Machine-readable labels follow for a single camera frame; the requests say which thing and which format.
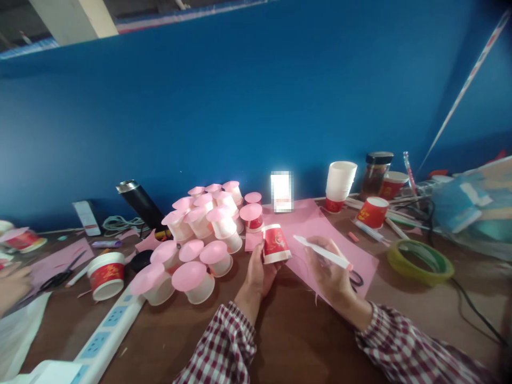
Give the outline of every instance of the white cable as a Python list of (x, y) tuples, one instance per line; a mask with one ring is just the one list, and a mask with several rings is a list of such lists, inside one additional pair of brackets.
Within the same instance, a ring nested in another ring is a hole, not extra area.
[(141, 226), (144, 225), (144, 221), (141, 218), (133, 218), (132, 220), (125, 220), (122, 216), (110, 216), (105, 219), (102, 227), (106, 230), (104, 236), (112, 237), (116, 236), (127, 229), (133, 228), (137, 233), (140, 233)]

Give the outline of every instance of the plaid shirt sleeve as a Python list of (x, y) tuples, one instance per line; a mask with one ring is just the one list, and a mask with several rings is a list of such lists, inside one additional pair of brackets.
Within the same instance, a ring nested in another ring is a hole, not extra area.
[(231, 301), (221, 305), (173, 383), (249, 383), (254, 327)]
[(398, 311), (371, 304), (371, 324), (356, 332), (357, 344), (391, 382), (496, 383), (479, 362), (425, 335)]

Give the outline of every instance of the black scissors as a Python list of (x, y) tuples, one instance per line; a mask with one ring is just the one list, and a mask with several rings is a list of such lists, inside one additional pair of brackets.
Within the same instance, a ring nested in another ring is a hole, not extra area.
[(354, 288), (354, 285), (355, 285), (356, 287), (363, 286), (363, 285), (364, 285), (363, 278), (361, 277), (361, 275), (360, 275), (359, 273), (355, 272), (354, 270), (351, 270), (351, 271), (350, 271), (350, 274), (351, 274), (352, 276), (357, 277), (357, 281), (356, 281), (356, 280), (354, 280), (354, 279), (352, 279), (352, 277), (350, 277), (350, 284), (351, 284), (351, 286), (352, 286), (352, 289), (354, 290), (354, 292), (356, 292), (356, 293), (357, 293), (357, 290)]
[(41, 285), (41, 288), (39, 288), (39, 292), (46, 291), (49, 288), (58, 287), (63, 282), (65, 282), (73, 274), (73, 271), (71, 270), (73, 265), (75, 265), (75, 263), (84, 255), (85, 252), (87, 251), (83, 251), (81, 254), (79, 254), (78, 257), (73, 260), (73, 262), (69, 265), (68, 268), (66, 268), (64, 272), (57, 273), (55, 276), (50, 277), (46, 282), (44, 282), (43, 285)]

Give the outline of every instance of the pink paper scrap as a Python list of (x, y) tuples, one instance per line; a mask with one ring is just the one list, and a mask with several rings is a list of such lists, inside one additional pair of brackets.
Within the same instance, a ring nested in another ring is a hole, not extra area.
[(64, 272), (73, 260), (75, 260), (83, 251), (85, 251), (85, 253), (73, 266), (73, 269), (75, 269), (94, 258), (94, 253), (87, 243), (86, 238), (82, 238), (73, 244), (68, 245), (66, 248), (51, 254), (43, 260), (32, 264), (32, 277), (34, 278), (32, 286), (34, 289), (31, 291), (29, 296), (36, 294), (41, 285), (43, 285), (48, 279), (55, 276), (57, 273)]

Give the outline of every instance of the pink cardstock sheet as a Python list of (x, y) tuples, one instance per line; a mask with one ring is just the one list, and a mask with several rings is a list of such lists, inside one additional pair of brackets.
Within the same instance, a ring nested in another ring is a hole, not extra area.
[[(293, 235), (303, 236), (305, 238), (318, 235), (333, 239), (340, 251), (354, 265), (354, 271), (359, 273), (363, 278), (364, 285), (356, 287), (356, 289), (361, 297), (366, 296), (375, 271), (377, 270), (377, 266), (379, 265), (379, 260), (339, 233), (324, 216), (314, 200), (295, 201), (294, 212), (292, 213), (275, 214), (272, 212), (271, 208), (264, 207), (263, 222), (265, 225), (281, 225), (286, 242), (293, 255), (293, 257), (286, 262), (286, 266), (326, 302), (328, 301), (321, 294), (315, 278), (310, 271), (309, 263), (304, 253), (304, 246), (296, 241)], [(261, 241), (261, 233), (246, 234), (246, 243), (249, 237), (250, 242), (257, 238), (255, 245)]]
[(32, 264), (32, 277), (34, 278), (34, 280), (32, 280), (32, 286), (34, 289), (31, 291), (29, 296), (37, 293), (41, 285), (43, 285), (48, 279), (59, 272), (64, 272), (73, 260), (75, 260), (83, 251), (85, 251), (85, 253), (73, 266), (73, 269), (75, 269), (94, 258), (94, 253), (87, 243), (86, 238), (82, 238), (73, 244), (68, 245), (66, 248), (51, 254), (43, 260)]

